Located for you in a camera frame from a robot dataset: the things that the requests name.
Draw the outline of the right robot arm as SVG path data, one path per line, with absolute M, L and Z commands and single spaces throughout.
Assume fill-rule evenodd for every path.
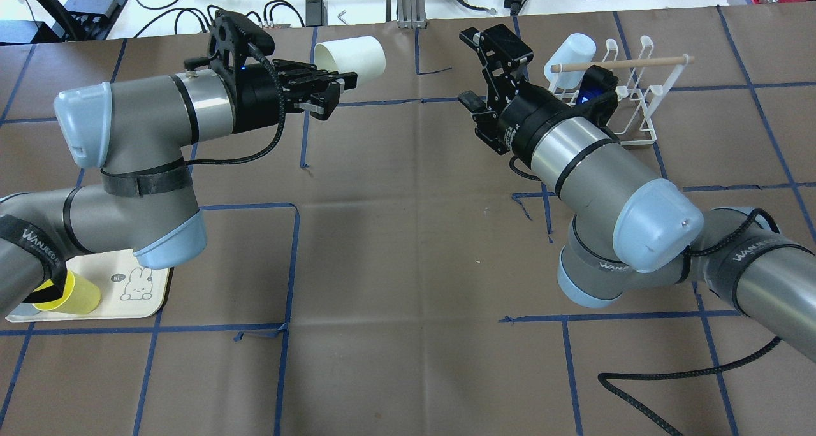
M 477 54 L 488 88 L 486 99 L 458 97 L 475 134 L 498 154 L 512 152 L 574 210 L 557 277 L 569 299 L 603 308 L 632 289 L 703 282 L 814 358 L 813 253 L 781 235 L 763 209 L 701 212 L 632 156 L 608 128 L 618 106 L 612 71 L 589 64 L 569 105 L 524 77 L 534 55 L 507 26 L 470 27 L 460 40 Z

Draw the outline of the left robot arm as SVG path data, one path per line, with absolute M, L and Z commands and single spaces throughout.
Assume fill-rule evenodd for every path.
M 217 11 L 206 55 L 183 73 L 62 91 L 55 116 L 74 163 L 100 184 L 2 198 L 2 315 L 68 291 L 67 262 L 132 250 L 143 267 L 199 255 L 206 226 L 190 166 L 254 162 L 280 142 L 286 117 L 326 120 L 370 74 L 338 58 L 273 59 L 272 36 Z

